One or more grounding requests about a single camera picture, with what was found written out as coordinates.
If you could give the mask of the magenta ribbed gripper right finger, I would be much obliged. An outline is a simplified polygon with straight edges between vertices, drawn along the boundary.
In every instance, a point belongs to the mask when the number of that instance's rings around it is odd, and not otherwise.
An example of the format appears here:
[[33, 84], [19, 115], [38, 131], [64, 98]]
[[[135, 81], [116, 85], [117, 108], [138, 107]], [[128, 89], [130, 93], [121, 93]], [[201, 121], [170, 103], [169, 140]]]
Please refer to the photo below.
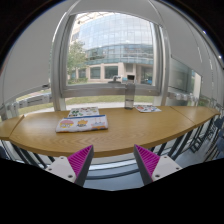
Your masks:
[[134, 156], [145, 185], [181, 170], [169, 156], [158, 156], [138, 145], [134, 146]]

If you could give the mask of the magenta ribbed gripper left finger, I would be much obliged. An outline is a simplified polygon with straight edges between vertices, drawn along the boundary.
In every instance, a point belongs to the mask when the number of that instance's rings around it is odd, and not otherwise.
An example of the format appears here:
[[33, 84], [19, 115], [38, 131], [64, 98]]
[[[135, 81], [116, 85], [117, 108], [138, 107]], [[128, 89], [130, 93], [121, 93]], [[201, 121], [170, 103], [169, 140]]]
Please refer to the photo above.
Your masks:
[[68, 157], [60, 156], [46, 168], [46, 171], [83, 186], [93, 156], [94, 148], [90, 145]]

